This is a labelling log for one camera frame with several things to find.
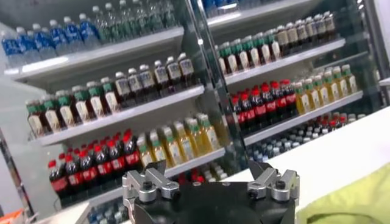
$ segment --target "blue water bottle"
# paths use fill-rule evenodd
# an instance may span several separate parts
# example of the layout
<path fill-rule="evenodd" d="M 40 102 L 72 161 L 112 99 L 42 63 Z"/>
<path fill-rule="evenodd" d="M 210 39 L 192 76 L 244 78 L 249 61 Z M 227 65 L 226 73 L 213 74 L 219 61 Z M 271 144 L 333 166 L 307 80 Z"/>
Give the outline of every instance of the blue water bottle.
<path fill-rule="evenodd" d="M 17 27 L 16 32 L 18 33 L 18 44 L 24 56 L 24 61 L 27 64 L 40 61 L 41 56 L 35 44 L 34 35 L 32 37 L 28 36 L 23 27 Z"/>

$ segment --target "green cloth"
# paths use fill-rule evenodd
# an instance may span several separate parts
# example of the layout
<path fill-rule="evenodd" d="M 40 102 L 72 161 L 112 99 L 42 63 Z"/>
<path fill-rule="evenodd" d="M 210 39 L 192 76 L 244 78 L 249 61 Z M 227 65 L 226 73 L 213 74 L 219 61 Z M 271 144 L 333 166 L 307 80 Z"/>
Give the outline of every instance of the green cloth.
<path fill-rule="evenodd" d="M 390 163 L 312 202 L 297 217 L 299 224 L 390 223 Z"/>

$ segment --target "water bottle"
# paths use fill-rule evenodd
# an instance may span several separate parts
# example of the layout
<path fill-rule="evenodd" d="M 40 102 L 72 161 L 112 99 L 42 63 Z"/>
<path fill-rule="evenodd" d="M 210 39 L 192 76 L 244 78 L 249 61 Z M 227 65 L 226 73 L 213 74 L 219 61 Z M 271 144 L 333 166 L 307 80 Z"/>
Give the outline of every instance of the water bottle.
<path fill-rule="evenodd" d="M 51 38 L 42 31 L 41 26 L 38 23 L 32 25 L 34 30 L 35 44 L 37 45 L 39 54 L 42 60 L 54 58 L 57 56 L 54 49 L 54 44 Z"/>
<path fill-rule="evenodd" d="M 6 31 L 1 31 L 1 45 L 11 68 L 22 66 L 24 64 L 23 54 L 19 48 L 18 42 Z"/>
<path fill-rule="evenodd" d="M 81 13 L 80 16 L 80 32 L 87 49 L 95 49 L 100 46 L 99 34 L 95 25 L 87 20 L 87 16 Z"/>
<path fill-rule="evenodd" d="M 28 35 L 23 27 L 17 27 L 18 44 L 21 52 L 23 53 L 24 61 L 27 64 L 34 63 L 41 60 L 41 56 L 38 52 L 37 45 L 34 42 L 34 33 L 32 31 Z"/>
<path fill-rule="evenodd" d="M 56 20 L 50 20 L 50 34 L 55 45 L 55 51 L 58 55 L 70 54 L 72 51 L 69 47 L 69 41 L 66 37 L 65 31 L 59 26 Z"/>
<path fill-rule="evenodd" d="M 69 41 L 69 48 L 72 52 L 84 51 L 85 46 L 81 34 L 77 26 L 72 22 L 71 18 L 66 16 L 63 18 L 65 23 L 65 33 Z"/>

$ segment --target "shelf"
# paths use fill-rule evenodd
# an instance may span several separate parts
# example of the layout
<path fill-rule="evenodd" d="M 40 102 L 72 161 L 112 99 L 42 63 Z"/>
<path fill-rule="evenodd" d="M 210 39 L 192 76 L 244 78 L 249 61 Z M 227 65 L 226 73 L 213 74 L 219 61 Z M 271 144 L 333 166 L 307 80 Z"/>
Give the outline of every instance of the shelf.
<path fill-rule="evenodd" d="M 119 58 L 130 55 L 138 56 L 142 51 L 153 49 L 168 44 L 174 45 L 181 42 L 184 34 L 182 27 L 176 27 L 160 33 L 154 33 L 145 37 L 111 44 L 96 50 L 65 55 L 37 63 L 22 66 L 20 68 L 4 71 L 5 76 L 18 82 L 45 82 L 46 79 L 65 79 L 78 70 L 113 63 Z"/>
<path fill-rule="evenodd" d="M 245 79 L 249 79 L 249 78 L 252 78 L 252 77 L 255 77 L 258 75 L 262 75 L 262 74 L 265 74 L 267 72 L 270 72 L 270 71 L 273 71 L 273 70 L 276 70 L 279 68 L 283 68 L 285 66 L 292 65 L 292 64 L 295 64 L 295 63 L 300 62 L 300 61 L 311 59 L 313 57 L 318 57 L 322 54 L 325 54 L 327 52 L 330 52 L 330 51 L 336 50 L 340 47 L 343 47 L 345 44 L 346 44 L 345 39 L 336 40 L 336 41 L 333 41 L 331 43 L 324 44 L 322 46 L 310 49 L 308 51 L 304 51 L 302 53 L 298 53 L 298 54 L 283 58 L 281 60 L 277 60 L 277 61 L 272 62 L 272 63 L 267 64 L 267 65 L 263 65 L 263 66 L 260 66 L 257 68 L 252 68 L 252 69 L 247 70 L 247 71 L 242 71 L 242 72 L 233 74 L 231 76 L 227 76 L 227 77 L 225 77 L 226 85 L 231 85 L 233 83 L 240 82 L 240 81 L 243 81 Z"/>
<path fill-rule="evenodd" d="M 352 103 L 358 99 L 361 99 L 362 97 L 363 97 L 363 92 L 358 91 L 357 93 L 353 93 L 347 97 L 344 97 L 340 100 L 334 101 L 333 103 L 330 103 L 330 104 L 328 104 L 324 107 L 321 107 L 319 109 L 316 109 L 314 111 L 311 111 L 307 114 L 292 118 L 292 119 L 287 120 L 281 124 L 273 126 L 269 129 L 266 129 L 266 130 L 260 131 L 258 133 L 255 133 L 253 135 L 250 135 L 250 136 L 244 138 L 244 143 L 245 143 L 245 145 L 251 145 L 253 143 L 256 143 L 258 141 L 261 141 L 263 139 L 266 139 L 268 137 L 276 135 L 277 133 L 280 133 L 280 132 L 283 132 L 287 129 L 295 127 L 296 125 L 302 124 L 308 120 L 314 119 L 320 115 L 331 112 L 339 107 L 342 107 L 344 105 Z"/>
<path fill-rule="evenodd" d="M 137 107 L 133 107 L 122 112 L 109 115 L 107 117 L 103 117 L 101 119 L 97 119 L 95 121 L 88 122 L 86 124 L 82 124 L 73 128 L 69 128 L 63 130 L 58 133 L 54 133 L 51 135 L 47 135 L 41 138 L 37 138 L 31 142 L 36 142 L 41 146 L 53 145 L 61 143 L 67 139 L 73 138 L 75 136 L 82 135 L 84 133 L 88 133 L 91 131 L 95 131 L 98 128 L 106 127 L 108 125 L 112 125 L 126 119 L 130 119 L 132 117 L 136 117 L 138 115 L 154 111 L 156 109 L 166 107 L 168 105 L 172 105 L 174 103 L 187 100 L 196 96 L 203 94 L 204 92 L 203 86 L 196 86 L 194 88 L 190 88 L 188 90 L 182 91 L 180 93 L 173 94 L 168 97 L 164 97 L 153 102 L 145 103 Z"/>

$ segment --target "red bottle cap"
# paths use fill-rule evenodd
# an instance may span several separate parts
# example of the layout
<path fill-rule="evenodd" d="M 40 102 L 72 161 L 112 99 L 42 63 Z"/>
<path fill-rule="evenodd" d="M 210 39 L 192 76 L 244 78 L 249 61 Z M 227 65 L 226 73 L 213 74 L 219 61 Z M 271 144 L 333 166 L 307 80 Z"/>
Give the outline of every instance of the red bottle cap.
<path fill-rule="evenodd" d="M 49 164 L 48 164 L 48 168 L 52 168 L 52 167 L 55 167 L 55 165 L 57 164 L 57 162 L 53 159 L 53 160 L 50 160 L 49 161 Z"/>

